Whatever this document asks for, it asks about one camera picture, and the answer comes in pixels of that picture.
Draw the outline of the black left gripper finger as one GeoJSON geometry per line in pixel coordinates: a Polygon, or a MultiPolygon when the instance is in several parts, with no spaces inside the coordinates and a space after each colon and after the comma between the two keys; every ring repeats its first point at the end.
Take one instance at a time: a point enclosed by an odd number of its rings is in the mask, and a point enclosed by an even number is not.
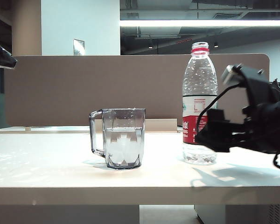
{"type": "Polygon", "coordinates": [[[14,69],[17,60],[3,47],[0,46],[0,68],[14,69]]]}

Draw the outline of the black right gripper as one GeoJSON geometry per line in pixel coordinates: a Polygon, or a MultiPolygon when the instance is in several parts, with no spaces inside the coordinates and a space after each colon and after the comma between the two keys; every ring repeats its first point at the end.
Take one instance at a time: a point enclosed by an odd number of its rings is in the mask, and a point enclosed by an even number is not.
{"type": "Polygon", "coordinates": [[[242,113],[246,116],[242,124],[235,124],[231,130],[230,120],[224,110],[211,108],[207,111],[208,122],[195,136],[198,145],[220,153],[229,153],[231,147],[241,147],[252,151],[270,153],[267,109],[270,104],[246,106],[242,113]]]}

